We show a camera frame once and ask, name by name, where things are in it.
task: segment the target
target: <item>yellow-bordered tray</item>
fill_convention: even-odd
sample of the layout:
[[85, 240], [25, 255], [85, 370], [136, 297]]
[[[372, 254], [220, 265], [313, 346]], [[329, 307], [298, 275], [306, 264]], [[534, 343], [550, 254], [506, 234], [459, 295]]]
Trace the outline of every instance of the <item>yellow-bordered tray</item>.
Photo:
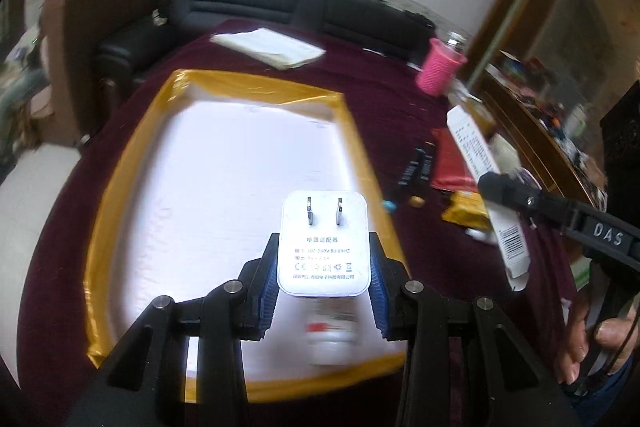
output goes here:
[[[98, 209], [84, 272], [92, 362], [100, 365], [154, 296], [197, 298], [235, 278], [238, 267], [262, 254], [268, 233], [277, 231], [284, 190], [294, 188], [361, 192], [386, 255], [404, 263], [340, 93], [251, 74], [175, 71], [130, 138]], [[232, 233], [240, 212], [249, 225], [241, 222]], [[230, 241], [233, 254], [220, 253]], [[262, 247], [242, 253], [256, 245]], [[289, 318], [300, 300], [280, 293], [265, 339], [242, 344], [249, 401], [325, 393], [403, 364], [404, 346], [382, 341], [365, 294], [358, 349], [365, 358], [340, 371], [306, 367], [304, 321]], [[285, 323], [290, 331], [276, 327]], [[271, 367], [266, 359], [273, 358]], [[185, 400], [195, 400], [189, 371]]]

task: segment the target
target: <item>metal screw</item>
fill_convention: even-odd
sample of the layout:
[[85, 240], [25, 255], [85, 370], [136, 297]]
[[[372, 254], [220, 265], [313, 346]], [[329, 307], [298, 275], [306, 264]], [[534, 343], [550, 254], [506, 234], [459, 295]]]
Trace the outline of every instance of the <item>metal screw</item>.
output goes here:
[[242, 283], [238, 279], [225, 282], [225, 292], [238, 293], [242, 289]]
[[154, 308], [161, 310], [162, 308], [166, 308], [170, 302], [171, 297], [168, 295], [159, 295], [151, 301], [151, 304], [153, 304]]
[[404, 288], [410, 292], [410, 293], [420, 293], [422, 290], [424, 290], [424, 284], [422, 284], [420, 281], [407, 281], [404, 284]]
[[487, 312], [494, 309], [494, 302], [489, 297], [478, 297], [478, 299], [476, 299], [476, 306]]

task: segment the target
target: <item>maroon tablecloth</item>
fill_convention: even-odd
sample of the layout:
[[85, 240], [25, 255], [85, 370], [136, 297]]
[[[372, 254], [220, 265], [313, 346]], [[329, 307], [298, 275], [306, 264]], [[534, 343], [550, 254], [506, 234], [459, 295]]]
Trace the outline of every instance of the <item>maroon tablecloth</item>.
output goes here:
[[[256, 27], [257, 23], [228, 21], [218, 32]], [[172, 71], [242, 71], [344, 93], [383, 192], [397, 182], [414, 148], [431, 139], [430, 130], [446, 124], [446, 100], [418, 90], [415, 71], [401, 61], [335, 39], [305, 38], [324, 47], [326, 55], [289, 71], [268, 68], [211, 44], [208, 37], [185, 45], [149, 74], [82, 154], [40, 236], [18, 320], [20, 385], [53, 425], [62, 422], [95, 372], [86, 357], [82, 276], [100, 197], [130, 135]], [[559, 299], [572, 298], [575, 292], [558, 238], [544, 227], [529, 232], [530, 281], [516, 295], [507, 286], [497, 249], [443, 222], [444, 205], [442, 195], [432, 190], [423, 208], [403, 205], [393, 215], [413, 277], [452, 298], [494, 298], [549, 364], [562, 330]], [[325, 425], [327, 418], [334, 425], [392, 425], [399, 382], [398, 375], [391, 375], [323, 397], [251, 405], [252, 420], [254, 425]]]

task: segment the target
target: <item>stack of paper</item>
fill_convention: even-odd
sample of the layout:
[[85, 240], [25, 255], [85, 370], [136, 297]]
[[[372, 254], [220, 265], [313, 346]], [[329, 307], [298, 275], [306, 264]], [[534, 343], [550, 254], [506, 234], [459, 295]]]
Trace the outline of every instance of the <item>stack of paper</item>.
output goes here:
[[246, 33], [212, 35], [211, 42], [249, 55], [277, 70], [299, 68], [324, 55], [324, 50], [267, 28]]

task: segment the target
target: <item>black leather sofa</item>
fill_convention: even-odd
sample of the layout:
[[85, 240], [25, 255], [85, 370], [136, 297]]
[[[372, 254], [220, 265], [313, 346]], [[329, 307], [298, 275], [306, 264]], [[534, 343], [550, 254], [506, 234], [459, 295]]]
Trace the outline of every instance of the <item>black leather sofa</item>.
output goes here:
[[162, 0], [156, 25], [145, 17], [101, 41], [94, 57], [97, 80], [127, 98], [145, 72], [176, 46], [209, 33], [228, 19], [251, 19], [331, 35], [363, 48], [421, 64], [435, 35], [427, 18], [378, 0]]

